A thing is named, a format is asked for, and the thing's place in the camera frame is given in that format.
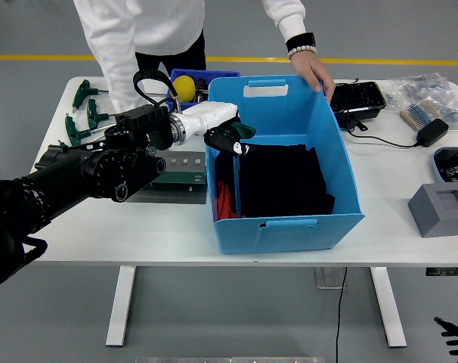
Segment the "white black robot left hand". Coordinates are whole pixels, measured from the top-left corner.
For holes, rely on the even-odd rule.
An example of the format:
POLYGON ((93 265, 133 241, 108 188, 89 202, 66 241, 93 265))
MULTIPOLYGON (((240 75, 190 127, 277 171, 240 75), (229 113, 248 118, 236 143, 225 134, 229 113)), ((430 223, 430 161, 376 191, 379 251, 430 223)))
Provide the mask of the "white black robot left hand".
POLYGON ((204 101, 172 116, 174 144, 185 144, 192 136, 202 135, 206 146, 231 156, 253 150, 242 140, 252 138, 256 129, 241 122, 236 104, 204 101))

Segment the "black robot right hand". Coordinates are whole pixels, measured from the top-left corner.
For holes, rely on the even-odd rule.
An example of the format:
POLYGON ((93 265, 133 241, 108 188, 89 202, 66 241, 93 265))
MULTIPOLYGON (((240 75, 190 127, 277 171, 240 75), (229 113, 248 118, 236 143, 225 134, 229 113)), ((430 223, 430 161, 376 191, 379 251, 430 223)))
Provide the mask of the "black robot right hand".
POLYGON ((449 351, 449 355, 457 358, 458 357, 458 326, 452 322, 445 321, 443 318, 439 318, 439 317, 434 317, 434 322, 443 329, 443 331, 441 332, 441 335, 443 337, 449 337, 449 338, 454 337, 454 340, 448 340, 446 344, 449 347, 453 347, 453 349, 449 351))

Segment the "person's left hand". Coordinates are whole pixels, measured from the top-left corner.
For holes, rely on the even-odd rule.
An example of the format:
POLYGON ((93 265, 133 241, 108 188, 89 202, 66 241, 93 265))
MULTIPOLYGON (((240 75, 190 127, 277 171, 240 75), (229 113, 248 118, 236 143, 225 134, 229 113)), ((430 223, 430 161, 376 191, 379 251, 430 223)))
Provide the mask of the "person's left hand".
POLYGON ((333 77, 325 64, 312 51, 296 52, 290 63, 297 75, 302 77, 315 92, 323 92, 328 103, 336 88, 333 77))

